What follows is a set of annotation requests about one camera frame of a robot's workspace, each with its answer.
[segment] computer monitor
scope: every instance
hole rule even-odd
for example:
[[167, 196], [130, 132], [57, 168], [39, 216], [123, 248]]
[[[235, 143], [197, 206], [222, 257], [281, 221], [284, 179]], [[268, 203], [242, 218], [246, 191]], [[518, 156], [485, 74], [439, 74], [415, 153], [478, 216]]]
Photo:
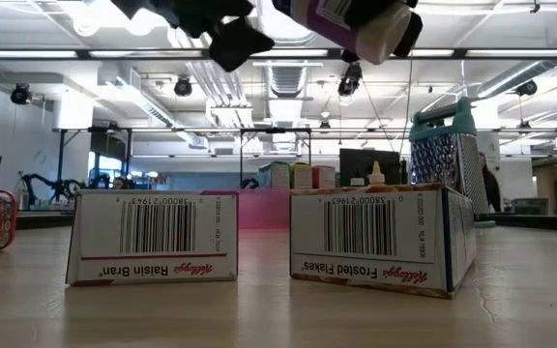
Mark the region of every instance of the computer monitor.
[[340, 149], [338, 160], [342, 187], [349, 187], [351, 179], [355, 177], [365, 178], [365, 184], [368, 185], [368, 174], [373, 170], [376, 160], [382, 174], [386, 176], [386, 184], [402, 183], [400, 155], [397, 152]]

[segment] barcode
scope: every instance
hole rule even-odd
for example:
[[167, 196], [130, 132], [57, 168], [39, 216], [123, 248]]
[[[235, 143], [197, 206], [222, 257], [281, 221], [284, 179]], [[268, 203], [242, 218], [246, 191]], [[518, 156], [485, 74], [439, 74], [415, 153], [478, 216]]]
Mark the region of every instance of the barcode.
[[324, 232], [328, 252], [396, 256], [396, 203], [326, 202]]
[[122, 204], [120, 253], [194, 251], [195, 204]]
[[324, 0], [322, 9], [325, 15], [334, 15], [340, 19], [344, 19], [351, 5], [352, 0]]

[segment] kellogg's logo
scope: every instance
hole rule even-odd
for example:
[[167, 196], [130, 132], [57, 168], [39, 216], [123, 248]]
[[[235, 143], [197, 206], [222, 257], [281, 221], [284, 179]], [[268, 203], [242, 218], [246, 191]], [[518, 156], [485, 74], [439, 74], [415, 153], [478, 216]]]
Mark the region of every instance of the kellogg's logo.
[[180, 273], [191, 274], [191, 276], [205, 276], [212, 272], [212, 265], [205, 264], [203, 266], [194, 266], [192, 263], [183, 263], [176, 266], [173, 272], [177, 275]]
[[426, 272], [407, 272], [402, 271], [400, 267], [391, 267], [382, 273], [384, 278], [395, 277], [400, 278], [401, 282], [411, 282], [414, 284], [419, 284], [426, 281]]

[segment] table surface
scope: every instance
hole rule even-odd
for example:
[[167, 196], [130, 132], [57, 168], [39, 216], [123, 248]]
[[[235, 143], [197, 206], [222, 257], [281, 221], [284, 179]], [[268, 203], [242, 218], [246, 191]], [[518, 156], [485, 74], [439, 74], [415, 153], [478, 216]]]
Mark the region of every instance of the table surface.
[[290, 279], [286, 233], [241, 233], [237, 282], [68, 288], [70, 228], [0, 253], [0, 347], [557, 347], [557, 232], [479, 232], [454, 300]]

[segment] metal grater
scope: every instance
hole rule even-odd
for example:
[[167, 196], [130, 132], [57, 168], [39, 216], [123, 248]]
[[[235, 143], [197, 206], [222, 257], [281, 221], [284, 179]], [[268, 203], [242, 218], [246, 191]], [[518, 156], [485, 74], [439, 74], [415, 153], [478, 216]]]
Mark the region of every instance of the metal grater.
[[[475, 215], [489, 213], [471, 103], [462, 98], [450, 106], [418, 112], [410, 131], [412, 184], [443, 183], [472, 200]], [[454, 117], [451, 126], [440, 120]]]

